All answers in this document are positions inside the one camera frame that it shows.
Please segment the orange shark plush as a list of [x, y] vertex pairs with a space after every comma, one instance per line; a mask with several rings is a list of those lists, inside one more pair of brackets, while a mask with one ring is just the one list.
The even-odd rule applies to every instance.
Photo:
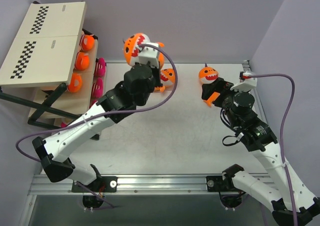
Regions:
[[162, 86], [155, 87], [154, 91], [160, 91], [161, 93], [164, 92], [175, 84], [175, 80], [175, 72], [172, 68], [162, 69], [160, 71], [160, 82], [162, 83]]
[[[213, 83], [218, 77], [219, 77], [218, 71], [216, 71], [212, 67], [209, 67], [207, 63], [205, 63], [204, 67], [198, 73], [199, 82], [202, 86]], [[214, 92], [208, 99], [204, 99], [203, 101], [211, 108], [212, 103], [219, 96], [220, 96], [219, 92]]]
[[126, 63], [133, 67], [138, 63], [138, 54], [141, 52], [141, 44], [150, 43], [150, 38], [145, 33], [136, 33], [123, 41], [123, 55]]

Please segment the white pink glasses plush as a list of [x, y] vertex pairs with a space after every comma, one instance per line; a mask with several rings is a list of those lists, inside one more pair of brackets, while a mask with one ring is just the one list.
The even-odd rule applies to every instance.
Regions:
[[104, 90], [104, 82], [101, 78], [97, 78], [96, 81], [92, 84], [91, 97], [98, 99], [102, 97]]
[[[97, 101], [98, 101], [97, 99], [92, 99], [90, 101], [89, 108], [91, 108]], [[74, 121], [74, 119], [64, 117], [64, 118], [57, 120], [57, 125], [60, 126], [61, 128], [65, 128], [73, 121]]]

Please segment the black haired doll plush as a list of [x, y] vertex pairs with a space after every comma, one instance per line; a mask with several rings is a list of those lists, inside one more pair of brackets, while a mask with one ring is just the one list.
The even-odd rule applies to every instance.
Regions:
[[78, 71], [84, 71], [90, 66], [89, 54], [79, 51], [76, 54], [74, 68]]
[[78, 73], [73, 73], [70, 84], [67, 86], [67, 91], [70, 93], [77, 93], [83, 85], [82, 76]]
[[93, 34], [85, 34], [84, 31], [81, 32], [81, 37], [79, 41], [80, 50], [83, 52], [90, 51], [95, 45], [95, 39]]

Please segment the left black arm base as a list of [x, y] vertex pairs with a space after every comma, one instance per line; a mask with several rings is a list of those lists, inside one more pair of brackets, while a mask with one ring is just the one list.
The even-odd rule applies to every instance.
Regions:
[[110, 203], [106, 199], [106, 193], [115, 193], [118, 187], [118, 177], [116, 176], [102, 176], [97, 178], [89, 185], [84, 185], [76, 181], [71, 187], [72, 193], [82, 193], [80, 204], [85, 211], [98, 211], [115, 209], [118, 206]]

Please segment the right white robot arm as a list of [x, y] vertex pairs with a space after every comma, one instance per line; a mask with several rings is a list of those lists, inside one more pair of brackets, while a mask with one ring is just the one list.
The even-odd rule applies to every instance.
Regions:
[[301, 181], [290, 163], [282, 159], [281, 146], [271, 128], [253, 111], [254, 96], [223, 78], [204, 83], [201, 98], [225, 115], [236, 140], [262, 165], [275, 184], [272, 188], [238, 164], [222, 172], [222, 186], [240, 190], [264, 205], [279, 226], [305, 226], [320, 214], [320, 199]]

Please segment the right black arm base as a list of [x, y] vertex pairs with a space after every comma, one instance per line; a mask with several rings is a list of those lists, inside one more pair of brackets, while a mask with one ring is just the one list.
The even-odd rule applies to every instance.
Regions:
[[220, 203], [226, 211], [235, 212], [242, 203], [246, 200], [245, 191], [234, 186], [232, 179], [238, 172], [243, 172], [245, 169], [234, 164], [225, 169], [221, 175], [208, 175], [206, 179], [206, 188], [210, 193], [218, 193]]

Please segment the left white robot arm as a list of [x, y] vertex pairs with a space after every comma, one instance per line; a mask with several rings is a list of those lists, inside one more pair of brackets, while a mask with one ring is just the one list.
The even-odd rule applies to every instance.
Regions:
[[95, 134], [134, 114], [144, 106], [155, 87], [161, 84], [161, 70], [150, 63], [136, 63], [113, 89], [68, 127], [47, 137], [36, 137], [33, 147], [52, 183], [78, 181], [90, 192], [101, 187], [102, 176], [93, 164], [82, 165], [72, 153]]

